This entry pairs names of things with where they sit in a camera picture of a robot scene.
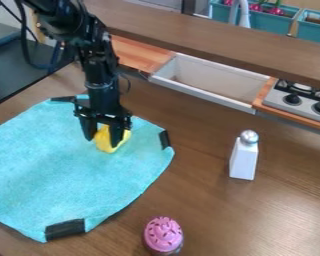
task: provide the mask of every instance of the teal cloth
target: teal cloth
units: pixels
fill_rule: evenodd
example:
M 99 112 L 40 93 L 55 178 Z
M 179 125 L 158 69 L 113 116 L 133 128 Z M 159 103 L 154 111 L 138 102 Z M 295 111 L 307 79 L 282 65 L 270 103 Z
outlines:
M 114 154 L 85 140 L 72 104 L 40 103 L 0 126 L 0 222 L 40 242 L 45 228 L 85 219 L 88 232 L 139 197 L 168 167 L 164 129 L 133 118 Z

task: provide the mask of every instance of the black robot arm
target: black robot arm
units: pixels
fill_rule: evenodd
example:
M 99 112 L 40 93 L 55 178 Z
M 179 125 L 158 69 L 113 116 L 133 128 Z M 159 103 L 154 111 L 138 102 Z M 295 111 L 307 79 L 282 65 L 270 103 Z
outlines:
M 40 30 L 51 38 L 78 49 L 85 72 L 89 99 L 70 97 L 75 116 L 80 120 L 85 138 L 92 140 L 98 123 L 109 125 L 114 148 L 131 128 L 131 113 L 120 104 L 118 57 L 106 26 L 88 13 L 82 0 L 15 0 L 32 8 Z

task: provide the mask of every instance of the black towel corner tab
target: black towel corner tab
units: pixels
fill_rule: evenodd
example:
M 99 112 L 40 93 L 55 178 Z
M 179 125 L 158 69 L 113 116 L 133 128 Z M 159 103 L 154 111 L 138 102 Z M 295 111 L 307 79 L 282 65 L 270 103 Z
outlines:
M 160 137 L 160 141 L 161 141 L 161 145 L 162 145 L 163 150 L 166 149 L 167 147 L 171 147 L 171 141 L 169 139 L 169 135 L 166 130 L 160 132 L 159 137 Z
M 66 97 L 54 97 L 51 98 L 51 101 L 56 101 L 56 102 L 75 102 L 76 97 L 74 96 L 66 96 Z
M 76 219 L 46 227 L 45 236 L 47 241 L 51 241 L 53 239 L 81 233 L 85 233 L 85 221 L 84 219 Z

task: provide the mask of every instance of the yellow sponge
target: yellow sponge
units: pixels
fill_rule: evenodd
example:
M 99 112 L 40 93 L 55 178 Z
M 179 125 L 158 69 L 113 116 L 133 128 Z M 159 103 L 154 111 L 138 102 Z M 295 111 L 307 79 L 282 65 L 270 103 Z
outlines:
M 110 144 L 110 133 L 109 133 L 109 125 L 103 125 L 101 129 L 96 132 L 94 140 L 96 141 L 96 146 L 99 150 L 102 150 L 106 153 L 114 153 L 117 149 L 119 149 L 126 141 L 130 138 L 131 131 L 124 130 L 123 140 L 116 147 L 111 147 Z

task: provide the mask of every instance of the stove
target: stove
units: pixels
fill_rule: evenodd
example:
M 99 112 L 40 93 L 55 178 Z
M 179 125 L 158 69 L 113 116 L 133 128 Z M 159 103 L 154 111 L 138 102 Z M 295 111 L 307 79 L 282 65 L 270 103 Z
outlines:
M 263 105 L 320 122 L 320 90 L 311 86 L 279 79 Z

